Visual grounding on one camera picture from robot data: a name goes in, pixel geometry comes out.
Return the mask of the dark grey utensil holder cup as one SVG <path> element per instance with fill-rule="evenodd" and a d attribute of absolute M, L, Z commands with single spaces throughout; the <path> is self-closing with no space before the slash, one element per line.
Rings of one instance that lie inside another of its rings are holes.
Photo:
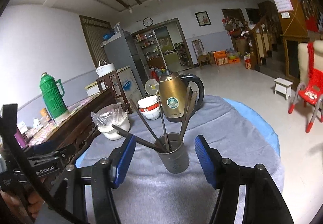
<path fill-rule="evenodd" d="M 179 143 L 179 133 L 168 133 L 170 152 L 157 151 L 166 170 L 172 174 L 184 172 L 189 166 L 189 156 L 183 142 Z"/>

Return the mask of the purple thermos bottle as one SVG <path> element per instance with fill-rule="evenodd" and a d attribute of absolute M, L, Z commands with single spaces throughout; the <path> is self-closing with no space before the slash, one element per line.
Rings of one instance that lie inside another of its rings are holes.
<path fill-rule="evenodd" d="M 19 143 L 19 145 L 20 145 L 21 148 L 25 148 L 26 147 L 25 139 L 22 136 L 21 132 L 19 131 L 18 127 L 16 127 L 15 138 L 16 138 L 16 140 Z"/>

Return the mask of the carved dark wooden sideboard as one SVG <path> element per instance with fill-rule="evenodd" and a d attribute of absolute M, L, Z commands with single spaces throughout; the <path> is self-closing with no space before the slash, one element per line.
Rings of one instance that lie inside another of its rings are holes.
<path fill-rule="evenodd" d="M 92 121 L 91 113 L 115 103 L 112 88 L 86 99 L 86 103 L 62 123 L 50 123 L 38 132 L 28 143 L 27 155 L 47 154 L 70 144 L 81 154 L 91 145 L 94 138 L 100 135 L 97 125 Z"/>

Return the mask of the white pot with plastic bag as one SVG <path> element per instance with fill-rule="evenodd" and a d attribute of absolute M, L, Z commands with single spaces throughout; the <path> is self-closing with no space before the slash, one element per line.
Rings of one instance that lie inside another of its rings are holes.
<path fill-rule="evenodd" d="M 122 136 L 117 133 L 117 129 L 112 126 L 116 125 L 124 131 L 130 130 L 128 113 L 118 104 L 111 104 L 103 107 L 98 112 L 91 112 L 91 118 L 98 131 L 109 140 L 118 140 Z"/>

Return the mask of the orange cup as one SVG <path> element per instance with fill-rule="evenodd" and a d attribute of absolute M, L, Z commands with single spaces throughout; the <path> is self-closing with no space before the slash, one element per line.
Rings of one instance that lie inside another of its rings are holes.
<path fill-rule="evenodd" d="M 41 113 L 42 117 L 45 117 L 48 122 L 51 121 L 50 114 L 45 107 L 40 110 L 40 113 Z"/>

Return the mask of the grey table cloth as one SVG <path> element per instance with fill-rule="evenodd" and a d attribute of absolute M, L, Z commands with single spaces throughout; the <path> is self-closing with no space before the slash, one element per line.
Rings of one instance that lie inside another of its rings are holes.
<path fill-rule="evenodd" d="M 238 165 L 265 165 L 279 190 L 284 186 L 278 136 L 250 107 L 206 96 L 190 119 L 176 151 L 158 154 L 136 146 L 129 170 L 113 198 L 122 223 L 208 223 L 218 192 L 206 181 L 194 149 L 196 136 Z"/>

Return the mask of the red white bowl stack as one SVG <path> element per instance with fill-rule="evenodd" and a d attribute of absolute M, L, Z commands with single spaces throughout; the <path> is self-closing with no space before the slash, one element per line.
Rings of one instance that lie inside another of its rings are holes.
<path fill-rule="evenodd" d="M 160 109 L 157 96 L 145 97 L 137 102 L 138 109 L 148 120 L 156 120 L 160 117 Z"/>

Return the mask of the blue table cover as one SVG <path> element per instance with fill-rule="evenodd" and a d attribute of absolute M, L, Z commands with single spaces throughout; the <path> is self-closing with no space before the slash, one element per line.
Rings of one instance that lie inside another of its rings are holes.
<path fill-rule="evenodd" d="M 130 115 L 129 121 L 130 133 L 147 141 L 153 140 L 138 115 Z M 271 174 L 282 168 L 278 136 L 274 129 L 257 112 L 240 102 L 219 96 L 204 97 L 202 107 L 189 121 L 183 139 L 193 164 L 198 163 L 193 162 L 197 160 L 194 139 L 200 134 L 223 157 L 233 159 L 237 164 L 253 167 L 262 163 Z M 93 165 L 99 158 L 109 155 L 121 142 L 122 139 L 111 141 L 100 134 L 77 159 L 76 166 Z M 133 158 L 135 165 L 144 165 L 145 160 L 151 164 L 153 159 L 161 164 L 155 151 L 137 145 Z"/>

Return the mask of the small yellow desk fan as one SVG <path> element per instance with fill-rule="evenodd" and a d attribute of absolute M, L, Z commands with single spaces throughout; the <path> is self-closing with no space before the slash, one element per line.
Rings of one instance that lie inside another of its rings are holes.
<path fill-rule="evenodd" d="M 150 96 L 155 95 L 159 92 L 159 82 L 155 79 L 149 79 L 145 83 L 145 90 Z"/>

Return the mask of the green thermos flask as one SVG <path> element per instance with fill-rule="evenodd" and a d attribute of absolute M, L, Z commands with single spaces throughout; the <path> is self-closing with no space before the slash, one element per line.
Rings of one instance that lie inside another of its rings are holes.
<path fill-rule="evenodd" d="M 48 73 L 43 73 L 39 83 L 44 103 L 53 119 L 68 112 L 67 106 L 63 100 L 65 90 L 61 80 L 54 79 Z"/>

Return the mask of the white chest freezer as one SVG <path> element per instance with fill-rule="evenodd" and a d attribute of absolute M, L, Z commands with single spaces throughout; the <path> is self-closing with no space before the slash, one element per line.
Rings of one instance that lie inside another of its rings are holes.
<path fill-rule="evenodd" d="M 140 88 L 137 85 L 136 79 L 130 66 L 125 66 L 121 69 L 118 69 L 117 73 L 126 98 L 132 99 L 135 103 L 141 100 L 143 96 L 140 92 Z M 99 92 L 99 87 L 96 81 L 87 85 L 84 89 L 86 90 L 88 96 L 92 96 Z"/>

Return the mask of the gold electric kettle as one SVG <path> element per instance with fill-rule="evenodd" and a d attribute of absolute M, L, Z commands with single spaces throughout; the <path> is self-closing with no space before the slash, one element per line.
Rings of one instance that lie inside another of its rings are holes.
<path fill-rule="evenodd" d="M 187 87 L 193 82 L 197 85 L 199 94 L 195 101 L 193 114 L 201 108 L 204 100 L 204 85 L 202 80 L 193 74 L 180 75 L 166 69 L 159 79 L 159 94 L 166 119 L 169 122 L 181 122 L 184 116 Z"/>

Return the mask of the dark wooden chair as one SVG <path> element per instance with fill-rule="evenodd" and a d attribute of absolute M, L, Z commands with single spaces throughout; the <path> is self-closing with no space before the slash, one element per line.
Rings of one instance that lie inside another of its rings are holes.
<path fill-rule="evenodd" d="M 128 99 L 126 98 L 126 94 L 116 70 L 99 77 L 96 80 L 96 83 L 100 92 L 111 88 L 113 90 L 115 100 L 122 99 L 123 102 L 121 103 L 121 107 L 123 108 L 123 111 L 127 111 L 129 114 L 132 114 L 132 109 L 129 105 Z"/>

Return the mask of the white lidded bucket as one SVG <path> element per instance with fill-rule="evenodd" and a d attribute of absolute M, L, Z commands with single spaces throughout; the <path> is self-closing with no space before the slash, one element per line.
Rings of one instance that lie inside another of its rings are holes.
<path fill-rule="evenodd" d="M 115 71 L 115 67 L 114 67 L 113 63 L 108 64 L 103 59 L 99 60 L 99 66 L 96 68 L 96 73 L 99 77 L 107 75 L 107 74 L 111 73 L 112 71 Z"/>

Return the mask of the orange cardboard box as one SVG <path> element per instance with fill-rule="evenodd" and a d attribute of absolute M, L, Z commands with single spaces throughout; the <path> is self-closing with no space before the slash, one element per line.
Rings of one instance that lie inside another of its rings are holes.
<path fill-rule="evenodd" d="M 228 64 L 227 53 L 225 50 L 214 51 L 213 55 L 217 66 Z"/>

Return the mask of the grey refrigerator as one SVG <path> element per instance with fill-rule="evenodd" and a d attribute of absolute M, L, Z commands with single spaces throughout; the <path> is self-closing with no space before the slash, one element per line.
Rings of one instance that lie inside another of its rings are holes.
<path fill-rule="evenodd" d="M 145 83 L 149 80 L 150 69 L 144 53 L 130 32 L 121 30 L 104 42 L 103 49 L 108 62 L 116 69 L 130 66 L 143 97 L 146 96 Z"/>

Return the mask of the small white stool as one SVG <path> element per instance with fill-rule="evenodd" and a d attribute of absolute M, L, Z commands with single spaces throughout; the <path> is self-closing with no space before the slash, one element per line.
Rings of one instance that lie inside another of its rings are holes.
<path fill-rule="evenodd" d="M 274 94 L 281 93 L 285 96 L 285 99 L 288 100 L 289 97 L 291 97 L 293 82 L 278 77 L 274 79 L 274 83 Z"/>

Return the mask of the red plastic child chair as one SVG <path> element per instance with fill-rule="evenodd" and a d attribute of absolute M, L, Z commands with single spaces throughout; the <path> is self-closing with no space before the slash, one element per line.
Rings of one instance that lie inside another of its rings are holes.
<path fill-rule="evenodd" d="M 292 114 L 298 97 L 303 100 L 304 106 L 310 104 L 315 107 L 312 117 L 305 129 L 305 132 L 309 133 L 315 122 L 319 109 L 322 109 L 322 71 L 313 69 L 311 76 L 309 77 L 308 84 L 305 84 L 304 82 L 300 82 L 298 84 L 295 97 L 288 109 L 289 114 Z"/>

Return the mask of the wooden stair railing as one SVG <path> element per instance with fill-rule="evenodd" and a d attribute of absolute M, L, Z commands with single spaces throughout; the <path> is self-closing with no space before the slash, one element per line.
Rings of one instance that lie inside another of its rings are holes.
<path fill-rule="evenodd" d="M 267 64 L 267 59 L 272 56 L 272 32 L 269 30 L 270 20 L 264 15 L 257 24 L 245 22 L 245 36 L 248 39 L 251 69 L 260 71 L 260 67 Z"/>

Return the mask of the wooden chair by wall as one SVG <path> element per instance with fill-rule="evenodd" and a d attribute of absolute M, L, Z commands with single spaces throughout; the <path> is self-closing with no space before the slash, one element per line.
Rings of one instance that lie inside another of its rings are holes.
<path fill-rule="evenodd" d="M 209 56 L 208 52 L 204 49 L 201 39 L 193 40 L 192 46 L 193 46 L 195 56 L 198 61 L 198 66 L 200 68 L 202 68 L 203 63 L 211 64 L 210 56 Z"/>

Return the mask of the round wall clock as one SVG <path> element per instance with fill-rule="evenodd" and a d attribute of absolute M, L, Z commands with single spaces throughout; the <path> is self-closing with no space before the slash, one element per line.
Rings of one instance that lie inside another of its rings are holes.
<path fill-rule="evenodd" d="M 150 17 L 146 17 L 143 21 L 142 21 L 143 25 L 145 27 L 150 27 L 153 25 L 153 19 Z"/>

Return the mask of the framed wall picture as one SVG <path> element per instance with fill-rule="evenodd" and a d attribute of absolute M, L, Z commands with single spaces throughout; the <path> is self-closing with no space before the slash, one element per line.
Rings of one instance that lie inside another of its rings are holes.
<path fill-rule="evenodd" d="M 211 25 L 208 13 L 206 11 L 196 12 L 195 16 L 197 18 L 199 26 Z"/>

